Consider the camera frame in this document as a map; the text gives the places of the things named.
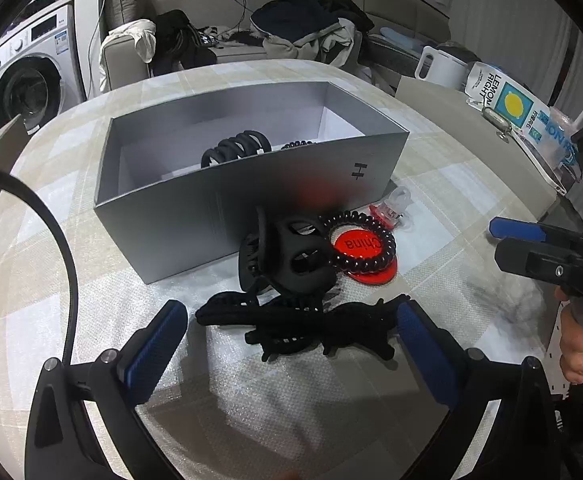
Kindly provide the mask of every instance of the finger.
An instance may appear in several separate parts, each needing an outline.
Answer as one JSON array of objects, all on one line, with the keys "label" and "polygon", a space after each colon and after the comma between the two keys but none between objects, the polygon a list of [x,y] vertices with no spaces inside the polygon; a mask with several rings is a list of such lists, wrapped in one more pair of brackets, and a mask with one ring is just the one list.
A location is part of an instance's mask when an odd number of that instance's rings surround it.
[{"label": "finger", "polygon": [[563,372],[564,377],[572,384],[583,384],[583,374],[575,372],[567,365],[567,360],[565,356],[560,358],[560,369]]},{"label": "finger", "polygon": [[560,313],[560,325],[562,334],[560,337],[560,349],[564,353],[583,352],[583,327],[574,319],[569,310]]},{"label": "finger", "polygon": [[583,375],[583,352],[564,352],[562,358],[565,369]]},{"label": "finger", "polygon": [[563,289],[559,286],[554,289],[554,298],[556,298],[558,301],[567,301],[569,299],[568,295],[566,295],[563,292]]}]

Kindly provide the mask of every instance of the table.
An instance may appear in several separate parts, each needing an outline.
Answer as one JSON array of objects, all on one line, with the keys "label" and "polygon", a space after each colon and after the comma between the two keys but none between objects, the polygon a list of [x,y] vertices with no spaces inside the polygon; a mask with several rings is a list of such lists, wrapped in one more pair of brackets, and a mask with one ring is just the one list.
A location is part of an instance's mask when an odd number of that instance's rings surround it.
[{"label": "table", "polygon": [[[543,310],[531,280],[501,273],[485,236],[496,215],[530,212],[469,150],[408,106],[333,67],[264,60],[198,68],[104,94],[55,118],[26,147],[13,173],[38,192],[63,227],[78,270],[73,362],[120,348],[170,298],[190,328],[150,401],[139,409],[185,478],[307,480],[398,478],[428,442],[445,409],[433,402],[398,344],[395,361],[357,348],[320,349],[263,364],[245,329],[198,326],[193,312],[220,290],[238,290],[236,256],[144,285],[92,210],[108,118],[194,93],[267,82],[328,80],[410,130],[393,180],[411,190],[396,230],[399,274],[374,288],[341,277],[334,304],[415,297],[464,347],[492,359],[542,357]],[[33,213],[0,196],[0,460],[23,477],[25,428],[42,363],[61,354],[68,286],[60,254]],[[112,467],[128,476],[94,406],[94,429]],[[493,421],[483,420],[459,474],[472,468]]]}]

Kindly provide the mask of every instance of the black cloth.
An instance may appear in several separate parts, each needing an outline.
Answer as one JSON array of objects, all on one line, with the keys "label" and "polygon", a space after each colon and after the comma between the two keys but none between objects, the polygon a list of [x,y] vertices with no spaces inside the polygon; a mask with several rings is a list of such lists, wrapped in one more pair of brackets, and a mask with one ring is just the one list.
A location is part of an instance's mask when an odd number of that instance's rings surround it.
[{"label": "black cloth", "polygon": [[182,10],[170,10],[158,15],[156,23],[156,53],[152,59],[153,75],[172,72],[176,61],[184,69],[216,64],[216,54],[202,46],[198,31]]},{"label": "black cloth", "polygon": [[317,0],[274,0],[256,9],[251,21],[261,31],[291,43],[338,23]]},{"label": "black cloth", "polygon": [[223,41],[236,41],[247,46],[263,46],[263,38],[254,36],[250,30],[237,30]]},{"label": "black cloth", "polygon": [[345,18],[363,34],[373,29],[373,21],[351,0],[316,0],[320,6],[336,18]]}]

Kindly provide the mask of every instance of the gray box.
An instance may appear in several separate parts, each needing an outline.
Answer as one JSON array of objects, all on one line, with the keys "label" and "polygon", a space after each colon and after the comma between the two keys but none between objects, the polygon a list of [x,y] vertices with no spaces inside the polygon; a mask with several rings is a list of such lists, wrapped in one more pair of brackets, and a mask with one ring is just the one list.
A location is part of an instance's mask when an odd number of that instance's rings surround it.
[{"label": "gray box", "polygon": [[[207,148],[244,130],[272,151],[200,168]],[[151,283],[237,251],[257,205],[279,216],[380,199],[408,135],[328,82],[183,97],[111,120],[94,210]],[[314,144],[280,150],[293,140]]]}]

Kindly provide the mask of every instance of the lemon illustration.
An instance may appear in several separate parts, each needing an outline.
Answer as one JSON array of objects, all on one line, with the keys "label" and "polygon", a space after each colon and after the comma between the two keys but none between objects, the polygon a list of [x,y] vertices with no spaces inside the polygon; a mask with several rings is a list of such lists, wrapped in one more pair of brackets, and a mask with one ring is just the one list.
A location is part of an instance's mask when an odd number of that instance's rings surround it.
[{"label": "lemon illustration", "polygon": [[505,96],[505,108],[516,119],[520,119],[524,112],[523,100],[513,92]]}]

